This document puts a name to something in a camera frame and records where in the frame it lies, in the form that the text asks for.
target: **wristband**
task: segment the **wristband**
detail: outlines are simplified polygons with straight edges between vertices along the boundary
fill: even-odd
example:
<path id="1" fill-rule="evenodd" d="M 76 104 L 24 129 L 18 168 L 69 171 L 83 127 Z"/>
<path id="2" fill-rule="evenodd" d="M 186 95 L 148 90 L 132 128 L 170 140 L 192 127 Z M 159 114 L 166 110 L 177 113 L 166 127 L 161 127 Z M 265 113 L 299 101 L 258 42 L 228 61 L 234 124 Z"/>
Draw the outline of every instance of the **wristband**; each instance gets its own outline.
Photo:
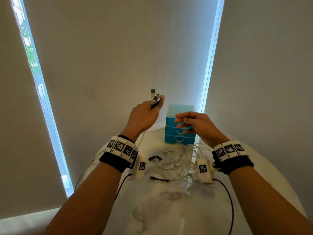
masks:
<path id="1" fill-rule="evenodd" d="M 99 159 L 120 172 L 128 168 L 133 168 L 138 155 L 138 147 L 125 136 L 113 136 L 104 150 L 104 154 Z"/>
<path id="2" fill-rule="evenodd" d="M 214 168 L 219 168 L 221 172 L 229 175 L 237 168 L 244 166 L 254 166 L 249 159 L 243 146 L 238 141 L 228 141 L 214 147 L 212 152 Z"/>

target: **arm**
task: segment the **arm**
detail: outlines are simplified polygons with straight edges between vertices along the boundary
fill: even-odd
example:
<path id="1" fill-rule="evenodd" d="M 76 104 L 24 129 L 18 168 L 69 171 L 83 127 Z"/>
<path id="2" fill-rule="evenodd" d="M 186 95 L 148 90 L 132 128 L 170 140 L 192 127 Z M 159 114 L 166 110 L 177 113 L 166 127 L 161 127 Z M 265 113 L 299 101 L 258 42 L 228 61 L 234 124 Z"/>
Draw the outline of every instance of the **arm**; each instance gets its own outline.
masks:
<path id="1" fill-rule="evenodd" d="M 121 134 L 135 142 L 158 118 L 164 96 L 161 98 L 162 102 L 153 110 L 150 101 L 136 106 Z M 110 217 L 121 175 L 114 167 L 100 162 L 60 208 L 43 234 L 102 234 Z"/>
<path id="2" fill-rule="evenodd" d="M 229 141 L 206 114 L 186 112 L 176 115 L 178 128 L 192 126 L 184 133 L 196 133 L 210 147 Z M 241 209 L 254 235 L 313 234 L 312 223 L 281 196 L 250 166 L 229 174 Z"/>

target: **beige roller blind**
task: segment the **beige roller blind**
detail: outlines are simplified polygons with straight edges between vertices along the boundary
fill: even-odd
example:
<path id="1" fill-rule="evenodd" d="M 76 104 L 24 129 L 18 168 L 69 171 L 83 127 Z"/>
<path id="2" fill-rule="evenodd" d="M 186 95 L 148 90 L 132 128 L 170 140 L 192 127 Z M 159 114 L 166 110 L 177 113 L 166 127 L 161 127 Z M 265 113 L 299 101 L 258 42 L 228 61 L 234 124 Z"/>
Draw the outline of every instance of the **beige roller blind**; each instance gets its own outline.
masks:
<path id="1" fill-rule="evenodd" d="M 150 90 L 199 108 L 217 0 L 24 0 L 76 183 Z"/>
<path id="2" fill-rule="evenodd" d="M 206 113 L 287 178 L 313 219 L 313 0 L 225 0 Z"/>
<path id="3" fill-rule="evenodd" d="M 10 0 L 0 0 L 0 219 L 66 200 Z"/>

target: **person's left hand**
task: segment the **person's left hand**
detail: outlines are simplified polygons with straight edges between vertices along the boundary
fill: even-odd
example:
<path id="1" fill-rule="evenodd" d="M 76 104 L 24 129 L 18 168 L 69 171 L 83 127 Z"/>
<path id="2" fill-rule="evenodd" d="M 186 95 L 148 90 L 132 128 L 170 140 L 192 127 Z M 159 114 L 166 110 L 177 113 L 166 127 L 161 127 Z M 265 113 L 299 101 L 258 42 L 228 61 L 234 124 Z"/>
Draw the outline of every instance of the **person's left hand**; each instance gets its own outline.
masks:
<path id="1" fill-rule="evenodd" d="M 160 98 L 162 98 L 161 102 L 153 110 L 151 110 L 151 101 L 143 102 L 133 108 L 129 115 L 128 123 L 121 134 L 136 142 L 139 135 L 150 129 L 156 122 L 165 97 L 161 95 Z"/>

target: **person's right arm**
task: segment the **person's right arm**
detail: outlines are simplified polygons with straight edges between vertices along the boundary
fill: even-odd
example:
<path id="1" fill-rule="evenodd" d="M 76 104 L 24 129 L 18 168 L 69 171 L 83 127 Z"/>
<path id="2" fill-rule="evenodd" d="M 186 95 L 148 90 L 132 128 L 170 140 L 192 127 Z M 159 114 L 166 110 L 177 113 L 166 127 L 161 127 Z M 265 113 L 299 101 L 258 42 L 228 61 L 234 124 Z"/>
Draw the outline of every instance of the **person's right arm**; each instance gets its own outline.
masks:
<path id="1" fill-rule="evenodd" d="M 176 115 L 178 127 L 192 126 L 184 133 L 196 133 L 210 147 L 229 141 L 206 114 L 186 112 Z M 313 224 L 281 196 L 251 166 L 232 171 L 229 179 L 254 235 L 313 234 Z"/>

